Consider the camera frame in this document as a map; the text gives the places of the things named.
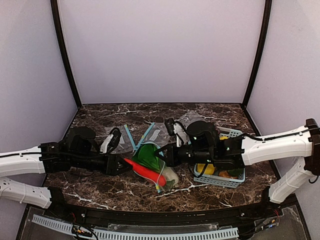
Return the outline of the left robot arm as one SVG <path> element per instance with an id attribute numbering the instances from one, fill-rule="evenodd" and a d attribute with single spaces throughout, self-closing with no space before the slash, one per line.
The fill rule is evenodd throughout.
<path id="1" fill-rule="evenodd" d="M 68 172 L 71 168 L 97 171 L 118 176 L 133 167 L 123 157 L 114 154 L 122 134 L 112 128 L 105 141 L 98 144 L 96 133 L 89 127 L 75 127 L 59 142 L 42 143 L 29 149 L 1 153 L 0 196 L 42 209 L 64 204 L 65 199 L 56 187 L 38 187 L 14 181 L 10 177 L 24 174 Z"/>

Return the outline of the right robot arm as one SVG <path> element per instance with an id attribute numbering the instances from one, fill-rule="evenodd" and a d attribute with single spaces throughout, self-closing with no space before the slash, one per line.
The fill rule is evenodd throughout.
<path id="1" fill-rule="evenodd" d="M 169 143 L 154 154 L 168 167 L 212 164 L 220 170 L 243 169 L 260 162 L 297 157 L 295 165 L 276 183 L 266 187 L 263 199 L 280 204 L 306 181 L 320 175 L 320 127 L 313 118 L 296 129 L 267 136 L 243 133 L 220 139 L 212 122 L 198 120 L 184 127 L 172 118 L 165 121 Z"/>

